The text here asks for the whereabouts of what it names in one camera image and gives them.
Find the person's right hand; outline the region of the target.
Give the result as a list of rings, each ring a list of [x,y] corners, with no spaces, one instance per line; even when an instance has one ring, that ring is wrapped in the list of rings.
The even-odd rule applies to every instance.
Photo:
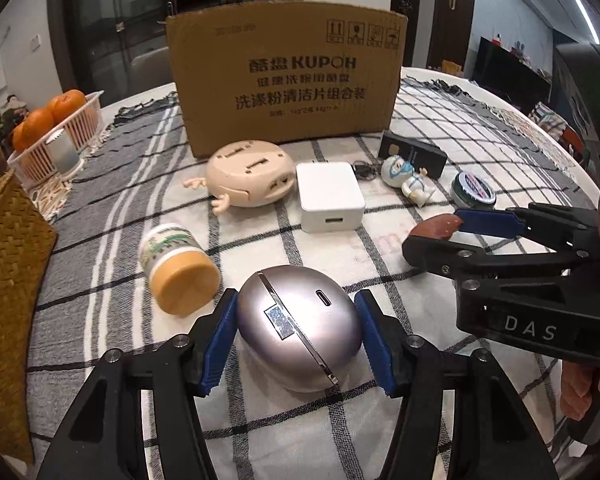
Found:
[[[593,374],[593,367],[567,361],[562,362],[562,381],[560,382],[562,414],[577,422],[586,414],[592,405]],[[600,379],[597,381],[597,391],[600,393]]]

